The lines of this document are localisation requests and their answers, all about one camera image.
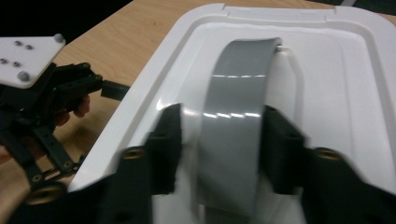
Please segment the person's hand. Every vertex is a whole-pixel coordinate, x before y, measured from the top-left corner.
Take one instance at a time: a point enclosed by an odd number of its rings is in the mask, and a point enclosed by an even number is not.
[[[78,108],[73,111],[74,114],[82,118],[90,112],[90,96],[85,95],[82,97],[82,101],[79,104]],[[66,124],[67,121],[70,120],[70,115],[68,112],[63,111],[55,115],[55,121],[58,126],[62,126]],[[32,138],[32,137],[22,137],[20,138],[21,143],[29,149],[29,151],[32,153],[32,155],[35,157],[36,160],[40,159],[45,155],[45,153],[41,150],[40,145],[37,143],[37,141]],[[9,155],[8,151],[6,150],[6,147],[0,146],[0,165],[3,163],[6,163],[7,161],[11,160],[12,157]]]

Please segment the white plastic tray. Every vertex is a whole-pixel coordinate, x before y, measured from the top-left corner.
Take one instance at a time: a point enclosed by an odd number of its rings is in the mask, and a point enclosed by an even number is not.
[[[210,75],[236,39],[280,37],[265,103],[309,136],[308,147],[346,154],[367,182],[396,193],[396,29],[353,7],[198,7],[180,18],[136,80],[70,185],[84,188],[116,164],[120,149],[142,145],[167,105],[182,103],[177,192],[154,197],[155,223],[197,223],[191,197],[201,113]],[[295,197],[259,187],[257,223],[304,223]]]

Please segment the white mounting plate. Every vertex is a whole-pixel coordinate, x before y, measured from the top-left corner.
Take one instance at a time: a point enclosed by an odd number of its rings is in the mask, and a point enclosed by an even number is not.
[[[32,87],[64,44],[61,35],[0,37],[0,84]]]
[[[197,223],[195,142],[222,48],[237,39],[280,37],[266,101],[307,136],[308,147],[343,152],[362,178],[396,193],[396,28],[354,7],[198,7],[180,18],[121,102],[70,185],[81,189],[141,146],[162,108],[182,103],[183,154],[173,195],[153,197],[154,223]],[[271,193],[262,176],[254,223],[304,223],[298,197]]]

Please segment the wooden table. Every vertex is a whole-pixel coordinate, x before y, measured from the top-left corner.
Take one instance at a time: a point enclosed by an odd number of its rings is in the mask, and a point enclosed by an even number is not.
[[[132,85],[156,48],[180,16],[214,0],[134,0],[90,31],[68,44],[55,59],[58,65],[90,63],[104,79]],[[303,0],[223,0],[236,7],[333,8]],[[382,15],[396,24],[396,17]],[[88,153],[105,128],[119,102],[92,94],[91,112],[71,120],[55,131],[64,147],[77,160]],[[49,167],[46,159],[39,161]],[[23,171],[15,161],[0,166],[0,224],[28,192]]]

